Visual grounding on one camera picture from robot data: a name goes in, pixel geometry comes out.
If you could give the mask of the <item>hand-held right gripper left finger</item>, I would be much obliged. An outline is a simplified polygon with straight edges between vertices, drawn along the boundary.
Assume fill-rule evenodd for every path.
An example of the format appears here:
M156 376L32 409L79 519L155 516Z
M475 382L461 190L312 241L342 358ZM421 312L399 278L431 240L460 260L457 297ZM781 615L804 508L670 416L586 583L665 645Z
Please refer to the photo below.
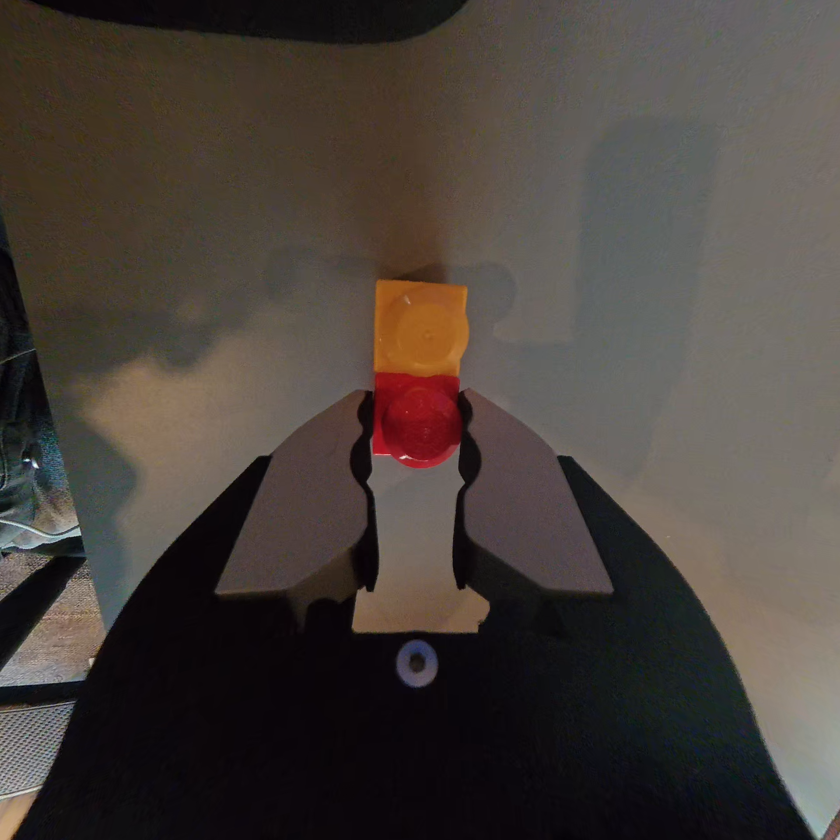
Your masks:
M374 590L380 553L369 485L372 432L373 393L353 391L271 453L218 596L310 605Z

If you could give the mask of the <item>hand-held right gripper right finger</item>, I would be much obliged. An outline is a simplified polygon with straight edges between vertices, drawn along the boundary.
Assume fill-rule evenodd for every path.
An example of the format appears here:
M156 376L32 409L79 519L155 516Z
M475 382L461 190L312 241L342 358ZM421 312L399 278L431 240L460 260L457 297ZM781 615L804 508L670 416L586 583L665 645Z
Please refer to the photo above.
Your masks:
M473 389L463 431L453 572L489 603L609 597L606 570L559 457L525 423Z

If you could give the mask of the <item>red building block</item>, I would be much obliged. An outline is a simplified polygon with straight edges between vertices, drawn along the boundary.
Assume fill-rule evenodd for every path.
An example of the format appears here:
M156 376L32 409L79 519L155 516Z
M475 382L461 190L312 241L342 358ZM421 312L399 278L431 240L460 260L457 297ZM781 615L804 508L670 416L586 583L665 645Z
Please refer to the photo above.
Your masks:
M413 469L442 465L460 445L459 391L460 380L453 375L376 373L373 456Z

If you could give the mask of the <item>orange building block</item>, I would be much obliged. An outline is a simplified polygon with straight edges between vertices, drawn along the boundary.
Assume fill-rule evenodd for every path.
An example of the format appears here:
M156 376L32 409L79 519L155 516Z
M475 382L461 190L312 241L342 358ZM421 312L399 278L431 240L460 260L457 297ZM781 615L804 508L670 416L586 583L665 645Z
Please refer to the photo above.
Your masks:
M467 300L466 286L376 281L374 373L459 378L469 342Z

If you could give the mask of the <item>person's leg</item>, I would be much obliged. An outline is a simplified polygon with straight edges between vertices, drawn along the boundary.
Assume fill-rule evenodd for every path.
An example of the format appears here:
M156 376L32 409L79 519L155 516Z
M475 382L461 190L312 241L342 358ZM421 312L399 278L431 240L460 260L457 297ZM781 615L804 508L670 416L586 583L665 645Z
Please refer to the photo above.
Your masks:
M84 554L5 226L1 226L1 547Z

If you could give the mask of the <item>black textured wrist rest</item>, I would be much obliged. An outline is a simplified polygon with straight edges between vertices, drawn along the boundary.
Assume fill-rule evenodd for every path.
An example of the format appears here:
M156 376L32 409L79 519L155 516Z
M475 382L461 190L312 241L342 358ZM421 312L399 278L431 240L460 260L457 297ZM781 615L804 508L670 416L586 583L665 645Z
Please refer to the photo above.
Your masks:
M397 43L446 23L466 1L36 1L76 18L203 35L331 46Z

